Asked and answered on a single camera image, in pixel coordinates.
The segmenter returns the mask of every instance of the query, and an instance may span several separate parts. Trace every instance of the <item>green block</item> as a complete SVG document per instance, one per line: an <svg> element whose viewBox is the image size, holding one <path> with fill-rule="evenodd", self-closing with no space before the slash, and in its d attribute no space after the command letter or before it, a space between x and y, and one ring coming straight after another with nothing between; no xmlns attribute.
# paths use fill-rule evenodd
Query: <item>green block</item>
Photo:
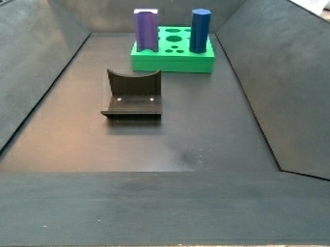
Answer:
<svg viewBox="0 0 330 247"><path fill-rule="evenodd" d="M205 52L189 51L189 27L158 27L158 52L136 51L133 44L129 56L136 71L212 72L213 51L207 39Z"/></svg>

